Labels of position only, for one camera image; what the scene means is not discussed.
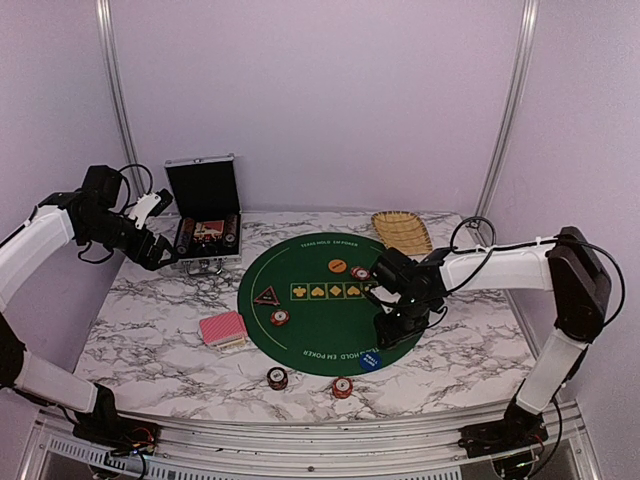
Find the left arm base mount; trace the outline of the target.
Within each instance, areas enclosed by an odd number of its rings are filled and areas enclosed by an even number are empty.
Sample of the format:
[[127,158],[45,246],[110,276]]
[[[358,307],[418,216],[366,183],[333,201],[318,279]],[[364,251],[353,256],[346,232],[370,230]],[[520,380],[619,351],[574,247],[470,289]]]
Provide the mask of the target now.
[[73,428],[73,435],[109,447],[114,456],[125,456],[129,453],[152,453],[157,446],[159,431],[156,423],[125,418],[113,429],[78,423]]

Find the triangular dealer button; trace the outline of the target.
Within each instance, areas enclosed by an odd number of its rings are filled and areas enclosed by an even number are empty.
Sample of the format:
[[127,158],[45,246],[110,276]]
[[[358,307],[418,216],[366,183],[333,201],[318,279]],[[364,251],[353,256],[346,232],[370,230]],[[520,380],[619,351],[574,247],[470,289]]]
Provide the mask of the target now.
[[268,286],[264,291],[258,294],[254,300],[257,305],[279,306],[280,301],[273,286]]

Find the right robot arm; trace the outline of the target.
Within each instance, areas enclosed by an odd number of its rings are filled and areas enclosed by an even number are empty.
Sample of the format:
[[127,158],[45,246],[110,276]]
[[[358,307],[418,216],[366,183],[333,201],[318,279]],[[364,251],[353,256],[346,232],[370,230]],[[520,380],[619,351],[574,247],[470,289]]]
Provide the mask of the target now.
[[510,400],[495,438],[515,448],[578,372],[589,347],[616,317],[609,309],[612,280],[621,278],[609,252],[568,226],[551,237],[510,245],[439,248],[423,260],[386,249],[371,267],[379,286],[369,293],[380,348],[423,333],[448,298],[464,292],[505,292],[537,347],[531,371]]

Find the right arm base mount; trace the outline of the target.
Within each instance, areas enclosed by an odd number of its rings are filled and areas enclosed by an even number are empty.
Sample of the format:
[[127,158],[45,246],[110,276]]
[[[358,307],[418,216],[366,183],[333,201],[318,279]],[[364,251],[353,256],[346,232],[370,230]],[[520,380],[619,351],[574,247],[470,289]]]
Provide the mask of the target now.
[[469,425],[459,430],[458,446],[468,458],[482,457],[544,443],[549,435],[544,424],[529,431],[508,429],[503,420]]

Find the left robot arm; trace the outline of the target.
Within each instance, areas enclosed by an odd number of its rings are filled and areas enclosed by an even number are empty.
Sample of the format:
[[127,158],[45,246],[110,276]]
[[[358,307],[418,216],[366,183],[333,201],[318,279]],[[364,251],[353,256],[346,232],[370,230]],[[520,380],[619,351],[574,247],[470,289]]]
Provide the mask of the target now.
[[149,271],[176,262],[167,239],[146,226],[172,202],[165,190],[149,189],[137,201],[116,202],[128,185],[123,169],[88,169],[72,192],[49,195],[1,243],[1,385],[38,403],[62,406],[106,445],[125,438],[126,423],[115,396],[72,372],[86,314],[86,266],[73,263],[70,246],[102,246],[122,252]]

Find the red poker chip stack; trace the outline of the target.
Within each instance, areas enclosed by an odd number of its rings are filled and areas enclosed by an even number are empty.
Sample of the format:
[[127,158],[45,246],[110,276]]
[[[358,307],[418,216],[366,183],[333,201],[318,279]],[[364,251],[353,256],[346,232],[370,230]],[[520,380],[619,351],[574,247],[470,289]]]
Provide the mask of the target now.
[[332,383],[332,393],[335,398],[346,399],[353,391],[353,383],[350,378],[339,377]]

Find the orange big blind button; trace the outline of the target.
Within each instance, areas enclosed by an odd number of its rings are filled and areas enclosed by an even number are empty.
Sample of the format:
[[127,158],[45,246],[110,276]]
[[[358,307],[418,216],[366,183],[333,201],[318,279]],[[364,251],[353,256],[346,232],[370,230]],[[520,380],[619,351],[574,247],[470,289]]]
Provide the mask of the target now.
[[347,270],[347,262],[342,259],[332,259],[328,263],[328,269],[332,273],[343,273]]

